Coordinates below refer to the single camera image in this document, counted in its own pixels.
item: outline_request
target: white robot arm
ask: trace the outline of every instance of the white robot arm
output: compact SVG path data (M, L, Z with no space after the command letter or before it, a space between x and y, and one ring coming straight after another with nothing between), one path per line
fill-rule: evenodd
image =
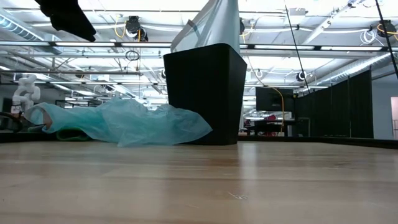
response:
M34 84L36 79L37 77L35 75L29 75L27 78L20 78L18 80L18 89L12 97L12 114L19 114L21 111L28 110L33 107L34 100L40 99L40 88Z

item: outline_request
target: wooden table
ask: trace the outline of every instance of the wooden table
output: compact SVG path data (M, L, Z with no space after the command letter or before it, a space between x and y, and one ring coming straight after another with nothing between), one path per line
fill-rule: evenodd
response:
M0 223L397 223L398 151L0 144Z

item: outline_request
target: black bin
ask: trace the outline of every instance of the black bin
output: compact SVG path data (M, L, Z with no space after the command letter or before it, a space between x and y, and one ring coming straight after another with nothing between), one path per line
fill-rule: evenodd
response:
M200 114L213 131L189 144L238 140L247 64L228 44L164 55L170 105Z

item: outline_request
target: light blue plastic bag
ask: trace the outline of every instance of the light blue plastic bag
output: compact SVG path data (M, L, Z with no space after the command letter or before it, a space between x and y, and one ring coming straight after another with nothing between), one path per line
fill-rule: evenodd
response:
M136 100L113 98L96 108L69 110L41 103L26 111L24 116L34 124L43 124L43 110L52 120L51 127L43 128L46 133L79 128L93 139L116 142L121 147L179 144L199 139L211 131L198 113L170 105L149 111Z

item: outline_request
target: computer screen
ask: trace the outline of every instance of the computer screen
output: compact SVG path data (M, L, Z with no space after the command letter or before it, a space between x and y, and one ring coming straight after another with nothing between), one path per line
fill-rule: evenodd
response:
M293 90L278 88L278 91L284 96L285 111L293 112ZM256 109L258 111L282 111L280 94L272 88L256 87Z

